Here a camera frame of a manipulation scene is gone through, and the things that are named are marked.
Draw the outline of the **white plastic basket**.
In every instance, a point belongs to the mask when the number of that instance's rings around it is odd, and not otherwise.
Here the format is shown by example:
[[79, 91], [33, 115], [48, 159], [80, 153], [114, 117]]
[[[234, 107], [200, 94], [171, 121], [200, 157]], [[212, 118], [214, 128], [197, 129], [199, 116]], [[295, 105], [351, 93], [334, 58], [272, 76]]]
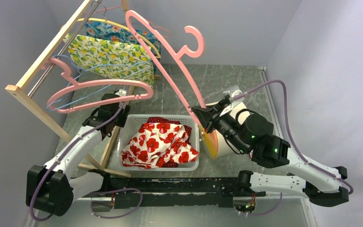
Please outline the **white plastic basket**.
[[[138, 167], [126, 167], [121, 161], [121, 150], [128, 144], [132, 137], [137, 133], [141, 124], [146, 123], [147, 120], [152, 117], [150, 114], [130, 114], [126, 120], [126, 124], [120, 129], [116, 148], [114, 149], [116, 166], [122, 171], [137, 171], [137, 172], [191, 172], [198, 168], [199, 160], [189, 162], [186, 164], [180, 164], [177, 168], [151, 168], [142, 169]], [[165, 118], [171, 121], [179, 121], [183, 125], [187, 125], [192, 128], [190, 133], [190, 143], [196, 151], [199, 151], [199, 129], [197, 124], [189, 115], [172, 115], [172, 114], [159, 114], [158, 117]]]

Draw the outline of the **red polka dot skirt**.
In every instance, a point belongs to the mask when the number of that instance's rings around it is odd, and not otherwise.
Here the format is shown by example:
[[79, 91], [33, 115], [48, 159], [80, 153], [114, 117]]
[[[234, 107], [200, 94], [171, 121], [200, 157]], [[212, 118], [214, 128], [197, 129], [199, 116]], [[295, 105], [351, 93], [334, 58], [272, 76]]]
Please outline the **red polka dot skirt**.
[[[176, 120], [169, 120], [163, 117], [149, 117], [147, 120], [147, 123], [172, 123], [172, 124], [181, 124], [180, 121], [176, 121]], [[187, 133], [187, 139], [186, 142], [187, 144], [190, 145], [190, 135], [191, 135], [191, 131], [192, 128], [188, 125], [184, 125], [184, 129]], [[173, 161], [168, 161], [167, 163], [165, 163], [162, 167], [163, 168], [177, 168], [179, 166], [179, 164], [173, 163]]]

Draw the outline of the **yellow lemon print skirt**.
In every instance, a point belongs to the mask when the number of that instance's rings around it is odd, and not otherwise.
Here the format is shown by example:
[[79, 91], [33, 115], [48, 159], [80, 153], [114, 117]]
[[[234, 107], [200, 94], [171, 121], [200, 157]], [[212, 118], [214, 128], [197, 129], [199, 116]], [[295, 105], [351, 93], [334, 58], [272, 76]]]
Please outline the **yellow lemon print skirt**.
[[151, 87], [154, 84], [153, 61], [139, 44], [77, 35], [68, 52], [78, 67], [102, 77], [141, 81]]

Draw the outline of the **white red flower skirt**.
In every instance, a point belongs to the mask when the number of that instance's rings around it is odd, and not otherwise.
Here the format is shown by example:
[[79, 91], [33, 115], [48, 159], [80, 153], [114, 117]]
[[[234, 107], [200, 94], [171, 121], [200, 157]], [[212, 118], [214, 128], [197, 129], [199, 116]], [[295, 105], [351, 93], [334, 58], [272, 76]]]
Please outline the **white red flower skirt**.
[[199, 159], [190, 143], [192, 128], [167, 122], [146, 122], [121, 150], [121, 165], [145, 170], [178, 167]]

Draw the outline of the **pink wire hanger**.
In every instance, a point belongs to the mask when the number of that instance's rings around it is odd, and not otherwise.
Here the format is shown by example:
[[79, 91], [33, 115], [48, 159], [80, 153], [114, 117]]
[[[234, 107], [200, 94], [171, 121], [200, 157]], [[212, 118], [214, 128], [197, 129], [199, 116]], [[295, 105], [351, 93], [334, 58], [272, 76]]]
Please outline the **pink wire hanger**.
[[[94, 11], [93, 15], [102, 12], [103, 16], [105, 17], [106, 12], [109, 11], [109, 10], [114, 10], [114, 9], [121, 8], [123, 13], [125, 13], [130, 9], [128, 0], [121, 0], [120, 5], [118, 5], [118, 6], [112, 6], [112, 7], [108, 7], [108, 8], [106, 6], [104, 6], [103, 4], [102, 4], [102, 6], [103, 6], [103, 8], [102, 9], [96, 9]], [[166, 29], [164, 27], [161, 27], [161, 26], [157, 26], [152, 21], [150, 21], [148, 19], [146, 19], [146, 21], [152, 26], [152, 28], [160, 29], [160, 30], [164, 31], [165, 32], [165, 36], [164, 36], [165, 38], [168, 38], [171, 35], [170, 30], [168, 30], [168, 29]]]

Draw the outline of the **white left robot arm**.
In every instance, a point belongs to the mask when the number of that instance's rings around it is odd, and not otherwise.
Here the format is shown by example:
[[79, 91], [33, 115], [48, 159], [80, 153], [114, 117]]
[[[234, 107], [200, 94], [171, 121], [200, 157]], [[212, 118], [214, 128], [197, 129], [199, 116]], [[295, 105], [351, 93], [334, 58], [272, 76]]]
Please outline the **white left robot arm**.
[[73, 201], [95, 192], [104, 197], [110, 194], [110, 174], [104, 170], [91, 169], [81, 177], [72, 178], [73, 172], [84, 157], [106, 137], [114, 127], [123, 127], [130, 106], [125, 102], [102, 105], [85, 119], [77, 135], [54, 158], [43, 166], [32, 166], [27, 172], [26, 205], [33, 220], [38, 218], [34, 210], [51, 216], [62, 216]]

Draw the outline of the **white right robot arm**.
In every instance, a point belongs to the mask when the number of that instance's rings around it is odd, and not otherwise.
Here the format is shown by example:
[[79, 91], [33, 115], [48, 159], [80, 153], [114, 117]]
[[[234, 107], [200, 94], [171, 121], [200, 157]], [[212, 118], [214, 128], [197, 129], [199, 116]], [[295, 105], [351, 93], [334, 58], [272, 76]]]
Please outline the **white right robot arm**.
[[279, 192], [309, 199], [315, 205], [334, 207], [349, 201], [350, 191], [342, 184], [347, 178], [343, 166], [317, 166], [304, 155], [298, 154], [291, 144], [274, 135], [274, 125], [258, 113], [238, 122], [241, 111], [235, 117], [222, 113], [229, 106], [224, 97], [209, 108], [192, 107], [205, 133], [217, 131], [237, 155], [251, 154], [251, 161], [272, 169], [280, 168], [288, 175], [266, 175], [241, 170], [236, 190], [240, 196], [258, 192]]

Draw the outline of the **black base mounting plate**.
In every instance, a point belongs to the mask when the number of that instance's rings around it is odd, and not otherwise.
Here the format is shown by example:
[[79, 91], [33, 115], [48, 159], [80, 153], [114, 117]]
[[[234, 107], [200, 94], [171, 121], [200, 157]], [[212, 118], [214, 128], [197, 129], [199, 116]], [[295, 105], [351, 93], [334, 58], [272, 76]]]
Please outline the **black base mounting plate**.
[[248, 174], [242, 177], [104, 177], [98, 193], [114, 195], [114, 208], [207, 206], [232, 208], [237, 198], [264, 197], [248, 188]]

